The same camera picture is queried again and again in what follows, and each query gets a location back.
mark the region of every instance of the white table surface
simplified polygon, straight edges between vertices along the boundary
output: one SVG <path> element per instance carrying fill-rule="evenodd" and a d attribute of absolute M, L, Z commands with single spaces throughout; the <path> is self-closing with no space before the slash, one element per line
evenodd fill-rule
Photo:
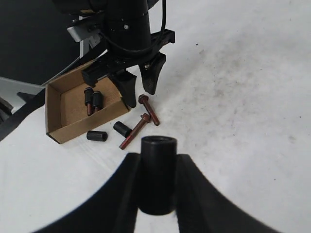
<path fill-rule="evenodd" d="M 226 197 L 286 233 L 311 229 L 310 12 L 306 0 L 168 0 L 176 43 L 162 50 L 167 62 L 151 98 L 161 125 L 139 135 L 177 138 L 178 151 Z M 155 31 L 161 3 L 150 18 Z M 143 112 L 139 105 L 118 120 L 133 127 Z M 127 151 L 139 152 L 139 138 L 118 148 L 114 122 L 98 128 L 106 143 L 84 134 L 58 145 L 45 136 L 42 107 L 1 141 L 0 232 L 60 218 L 94 194 Z M 136 229 L 178 232 L 174 213 L 139 212 Z"/>

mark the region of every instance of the brown bolt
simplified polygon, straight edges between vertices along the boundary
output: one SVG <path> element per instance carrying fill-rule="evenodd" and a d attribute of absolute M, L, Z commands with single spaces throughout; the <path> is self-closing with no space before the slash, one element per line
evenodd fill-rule
<path fill-rule="evenodd" d="M 85 90 L 84 90 L 84 103 L 87 107 L 87 115 L 90 116 L 93 114 L 93 106 L 92 106 L 92 95 L 94 93 L 94 90 L 93 88 L 91 87 L 87 87 Z"/>
<path fill-rule="evenodd" d="M 144 107 L 145 107 L 145 109 L 147 110 L 147 112 L 149 113 L 149 115 L 150 115 L 152 121 L 154 122 L 154 124 L 155 124 L 156 126 L 158 126 L 158 125 L 160 124 L 160 121 L 159 121 L 159 119 L 157 118 L 157 116 L 156 116 L 154 110 L 153 110 L 152 107 L 150 106 L 150 104 L 149 104 L 149 102 L 148 102 L 148 99 L 149 99 L 148 96 L 146 96 L 146 95 L 144 95 L 144 94 L 143 94 L 143 95 L 140 95 L 140 96 L 138 97 L 138 103 L 144 105 Z"/>
<path fill-rule="evenodd" d="M 120 145 L 121 150 L 124 150 L 131 143 L 131 141 L 133 141 L 133 139 L 137 136 L 139 131 L 145 126 L 146 123 L 150 123 L 150 116 L 144 113 L 141 115 L 140 122 L 135 126 L 130 135 L 128 135 L 128 137 Z"/>
<path fill-rule="evenodd" d="M 100 107 L 95 107 L 94 112 L 98 112 L 101 108 Z"/>
<path fill-rule="evenodd" d="M 88 116 L 92 115 L 93 114 L 93 106 L 92 106 L 92 104 L 91 103 L 87 103 L 86 107 L 87 107 L 87 115 Z"/>

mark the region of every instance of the open cardboard box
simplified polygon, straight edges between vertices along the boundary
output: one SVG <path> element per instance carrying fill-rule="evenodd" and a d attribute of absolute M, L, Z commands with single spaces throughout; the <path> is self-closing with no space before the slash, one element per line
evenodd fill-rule
<path fill-rule="evenodd" d="M 105 124 L 129 111 L 118 89 L 108 79 L 98 81 L 94 91 L 104 96 L 104 108 L 87 116 L 84 89 L 88 87 L 81 70 L 84 64 L 46 85 L 46 134 L 57 143 L 67 142 L 89 130 Z"/>

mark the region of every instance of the screw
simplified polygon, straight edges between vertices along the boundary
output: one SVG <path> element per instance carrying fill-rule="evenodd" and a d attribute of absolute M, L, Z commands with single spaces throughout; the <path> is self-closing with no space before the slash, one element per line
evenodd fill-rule
<path fill-rule="evenodd" d="M 149 69 L 150 68 L 150 63 L 146 63 L 144 67 L 145 67 L 145 69 Z"/>
<path fill-rule="evenodd" d="M 149 99 L 148 96 L 146 96 L 146 95 L 144 95 L 144 94 L 143 94 L 143 95 L 140 95 L 140 96 L 138 97 L 138 103 L 143 104 L 143 105 L 145 106 L 145 108 L 146 108 L 147 112 L 149 113 L 149 115 L 150 115 L 152 121 L 154 122 L 154 124 L 155 124 L 156 126 L 158 126 L 158 125 L 160 124 L 160 121 L 159 121 L 159 119 L 157 118 L 157 116 L 156 116 L 154 110 L 153 110 L 152 107 L 150 106 L 150 104 L 149 104 L 149 102 L 148 102 L 148 99 Z"/>
<path fill-rule="evenodd" d="M 103 95 L 100 91 L 95 91 L 93 93 L 93 107 L 94 112 L 98 112 L 103 108 Z"/>
<path fill-rule="evenodd" d="M 144 113 L 141 115 L 140 122 L 138 122 L 135 128 L 131 131 L 130 135 L 128 135 L 128 137 L 120 145 L 121 150 L 124 150 L 131 143 L 131 141 L 133 141 L 133 139 L 137 136 L 139 131 L 145 126 L 146 123 L 150 123 L 150 116 Z"/>
<path fill-rule="evenodd" d="M 92 107 L 92 94 L 94 93 L 91 87 L 87 87 L 84 90 L 84 104 L 87 107 L 87 115 L 90 116 L 93 114 L 93 107 Z"/>

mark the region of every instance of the black cylinder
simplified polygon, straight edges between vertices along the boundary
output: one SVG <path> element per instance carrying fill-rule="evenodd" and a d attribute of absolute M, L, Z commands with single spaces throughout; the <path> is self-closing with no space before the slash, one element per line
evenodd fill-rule
<path fill-rule="evenodd" d="M 113 129 L 117 131 L 119 134 L 121 134 L 123 137 L 128 137 L 128 135 L 130 135 L 132 131 L 129 127 L 127 127 L 120 121 L 117 121 L 114 124 Z"/>
<path fill-rule="evenodd" d="M 88 103 L 92 103 L 92 95 L 94 91 L 91 87 L 87 87 L 84 90 L 84 104 L 87 105 Z"/>
<path fill-rule="evenodd" d="M 102 131 L 88 131 L 86 138 L 90 141 L 105 142 L 108 138 L 108 134 Z"/>
<path fill-rule="evenodd" d="M 174 180 L 177 141 L 149 136 L 141 140 L 139 208 L 149 215 L 165 215 L 175 209 Z"/>
<path fill-rule="evenodd" d="M 128 50 L 143 50 L 151 45 L 147 0 L 111 0 L 107 3 L 104 33 L 117 45 Z M 141 56 L 107 43 L 118 56 Z"/>
<path fill-rule="evenodd" d="M 104 102 L 104 97 L 100 91 L 95 91 L 93 93 L 93 107 L 99 107 L 100 109 L 103 108 L 103 102 Z"/>

